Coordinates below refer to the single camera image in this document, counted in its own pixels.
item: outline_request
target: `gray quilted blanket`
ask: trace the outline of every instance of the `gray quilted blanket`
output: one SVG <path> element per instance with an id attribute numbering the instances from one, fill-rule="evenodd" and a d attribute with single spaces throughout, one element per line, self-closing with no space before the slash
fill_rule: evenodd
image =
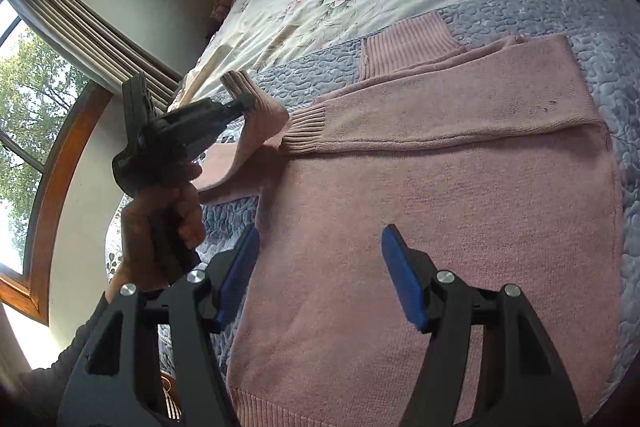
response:
<path id="1" fill-rule="evenodd" d="M 633 0 L 475 0 L 443 8 L 452 35 L 469 48 L 510 34 L 566 34 L 591 95 L 609 126 L 620 163 L 624 206 L 622 313 L 618 350 L 603 399 L 622 379 L 640 346 L 640 5 Z M 311 103 L 357 80 L 360 39 L 314 52 L 268 70 L 252 72 L 263 90 L 289 110 Z M 238 121 L 220 141 L 235 141 Z M 257 198 L 206 206 L 207 239 L 199 252 L 204 264 L 231 247 L 255 217 Z M 226 373 L 239 317 L 221 335 L 212 335 Z M 168 329 L 161 332 L 161 358 L 172 373 Z"/>

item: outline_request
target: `dark sleeve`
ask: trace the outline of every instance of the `dark sleeve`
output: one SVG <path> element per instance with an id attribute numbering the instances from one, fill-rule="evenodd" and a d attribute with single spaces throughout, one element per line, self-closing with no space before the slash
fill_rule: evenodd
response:
<path id="1" fill-rule="evenodd" d="M 58 361 L 49 369 L 34 369 L 30 373 L 20 375 L 28 406 L 47 422 L 55 423 L 71 371 L 108 305 L 102 294 L 91 318 L 76 330 L 76 336 L 70 346 L 60 353 Z"/>

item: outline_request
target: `bed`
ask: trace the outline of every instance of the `bed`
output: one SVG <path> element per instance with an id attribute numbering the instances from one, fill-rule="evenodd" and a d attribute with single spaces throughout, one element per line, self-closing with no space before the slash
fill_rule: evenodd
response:
<path id="1" fill-rule="evenodd" d="M 437 10 L 452 35 L 478 47 L 509 34 L 569 36 L 591 94 L 614 137 L 623 181 L 625 214 L 622 315 L 618 352 L 603 395 L 609 396 L 631 365 L 640 344 L 640 9 L 633 0 L 235 0 L 183 80 L 172 107 L 204 97 L 226 100 L 220 75 L 246 69 L 262 89 L 288 110 L 305 107 L 321 94 L 357 81 L 360 37 L 395 22 Z M 220 141 L 235 141 L 242 121 Z M 255 217 L 256 198 L 204 208 L 207 239 L 198 251 L 203 263 L 226 250 Z M 118 263 L 119 212 L 107 236 L 107 269 Z M 238 319 L 213 338 L 223 374 Z M 172 372 L 168 328 L 161 328 L 161 361 Z"/>

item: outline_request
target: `person's arm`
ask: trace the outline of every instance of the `person's arm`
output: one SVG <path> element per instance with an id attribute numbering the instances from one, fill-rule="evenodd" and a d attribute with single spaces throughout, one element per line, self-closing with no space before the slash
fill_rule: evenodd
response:
<path id="1" fill-rule="evenodd" d="M 49 369 L 35 369 L 21 375 L 20 383 L 29 408 L 46 423 L 54 423 L 66 389 L 84 344 L 91 336 L 102 313 L 125 283 L 132 282 L 143 291 L 166 286 L 166 281 L 154 261 L 154 248 L 148 225 L 148 214 L 159 208 L 174 206 L 182 223 L 180 237 L 188 248 L 195 248 L 205 237 L 202 210 L 196 188 L 188 183 L 198 175 L 197 165 L 185 164 L 177 169 L 174 183 L 180 188 L 150 187 L 140 191 L 122 210 L 122 263 L 111 279 L 106 292 L 89 320 L 76 331 L 76 336 Z"/>

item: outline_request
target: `blue gripper pad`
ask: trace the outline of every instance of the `blue gripper pad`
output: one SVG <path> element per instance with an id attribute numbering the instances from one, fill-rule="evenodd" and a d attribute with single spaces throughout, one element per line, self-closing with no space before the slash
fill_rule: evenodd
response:
<path id="1" fill-rule="evenodd" d="M 237 253 L 226 275 L 225 282 L 220 288 L 218 313 L 214 318 L 220 330 L 223 330 L 236 318 L 240 302 L 242 302 L 242 297 L 254 271 L 255 262 L 258 259 L 260 233 L 254 225 L 250 225 L 242 232 L 234 250 Z"/>
<path id="2" fill-rule="evenodd" d="M 424 310 L 422 288 L 404 253 L 406 246 L 396 237 L 395 227 L 385 227 L 382 231 L 382 257 L 394 282 L 404 316 L 409 322 L 424 331 L 429 317 Z"/>

